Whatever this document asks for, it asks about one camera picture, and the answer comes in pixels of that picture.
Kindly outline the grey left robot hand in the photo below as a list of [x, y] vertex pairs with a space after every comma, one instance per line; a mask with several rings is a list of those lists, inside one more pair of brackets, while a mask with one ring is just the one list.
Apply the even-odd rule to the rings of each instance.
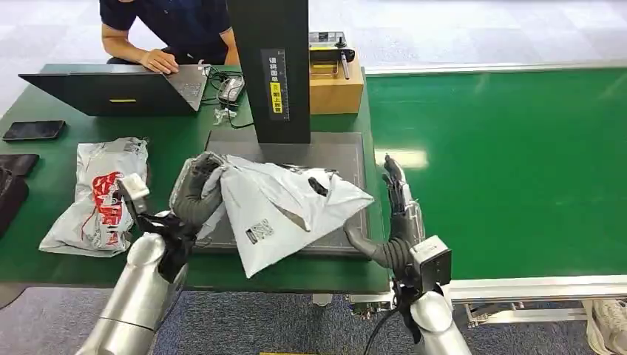
[[200, 230], [222, 203], [220, 178], [223, 158], [203, 152], [185, 161], [171, 193], [169, 205], [186, 226]]

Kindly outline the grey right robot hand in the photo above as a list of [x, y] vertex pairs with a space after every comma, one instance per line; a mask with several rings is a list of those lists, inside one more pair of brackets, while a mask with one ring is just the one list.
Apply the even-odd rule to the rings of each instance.
[[368, 259], [383, 268], [402, 270], [412, 263], [410, 249], [424, 240], [424, 227], [401, 165], [389, 154], [384, 157], [386, 173], [382, 178], [390, 204], [390, 234], [384, 243], [375, 243], [349, 223], [344, 232], [349, 243]]

